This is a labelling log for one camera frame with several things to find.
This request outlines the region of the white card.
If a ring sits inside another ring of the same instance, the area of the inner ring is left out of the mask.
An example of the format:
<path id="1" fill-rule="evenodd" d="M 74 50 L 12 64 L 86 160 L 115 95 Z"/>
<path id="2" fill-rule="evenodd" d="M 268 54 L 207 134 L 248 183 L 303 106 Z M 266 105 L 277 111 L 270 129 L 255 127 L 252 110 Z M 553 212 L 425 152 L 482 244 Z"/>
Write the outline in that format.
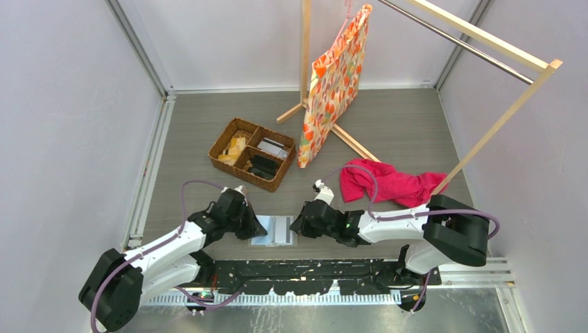
<path id="1" fill-rule="evenodd" d="M 290 230 L 292 223 L 291 216 L 276 216 L 274 218 L 274 240 L 276 246 L 293 245 L 293 235 Z"/>

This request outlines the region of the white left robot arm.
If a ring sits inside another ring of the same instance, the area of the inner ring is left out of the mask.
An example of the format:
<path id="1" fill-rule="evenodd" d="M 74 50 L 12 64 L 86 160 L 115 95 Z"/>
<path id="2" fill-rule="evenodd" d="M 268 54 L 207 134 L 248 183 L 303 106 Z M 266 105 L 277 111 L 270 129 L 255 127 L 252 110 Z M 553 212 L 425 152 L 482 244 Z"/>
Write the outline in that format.
<path id="1" fill-rule="evenodd" d="M 111 248 L 97 260 L 78 299 L 90 312 L 93 332 L 120 330 L 139 308 L 169 289 L 191 282 L 207 286 L 214 270 L 204 252 L 227 233 L 248 240 L 265 236 L 242 186 L 224 188 L 209 207 L 148 244 L 121 253 Z"/>

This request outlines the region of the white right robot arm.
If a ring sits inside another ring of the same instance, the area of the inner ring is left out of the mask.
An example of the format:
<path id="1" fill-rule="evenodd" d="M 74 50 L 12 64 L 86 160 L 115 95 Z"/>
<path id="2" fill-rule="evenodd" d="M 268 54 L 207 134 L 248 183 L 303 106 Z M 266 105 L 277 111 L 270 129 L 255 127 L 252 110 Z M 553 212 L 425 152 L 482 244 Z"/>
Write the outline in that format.
<path id="1" fill-rule="evenodd" d="M 352 248 L 406 240 L 395 272 L 400 282 L 410 285 L 450 262 L 484 266 L 494 222 L 490 214 L 438 194 L 417 207 L 387 212 L 341 212 L 316 199 L 304 204 L 290 229 L 308 238 L 328 236 Z"/>

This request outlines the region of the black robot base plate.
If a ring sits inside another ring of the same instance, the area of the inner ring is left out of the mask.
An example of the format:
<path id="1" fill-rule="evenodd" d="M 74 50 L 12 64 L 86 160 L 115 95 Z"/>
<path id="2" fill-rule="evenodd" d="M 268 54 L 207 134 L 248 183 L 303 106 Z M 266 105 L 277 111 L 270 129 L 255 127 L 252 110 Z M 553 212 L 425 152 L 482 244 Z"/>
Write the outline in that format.
<path id="1" fill-rule="evenodd" d="M 393 259 L 216 260 L 181 288 L 213 289 L 226 295 L 325 295 L 337 287 L 344 296 L 420 291 L 425 276 Z"/>

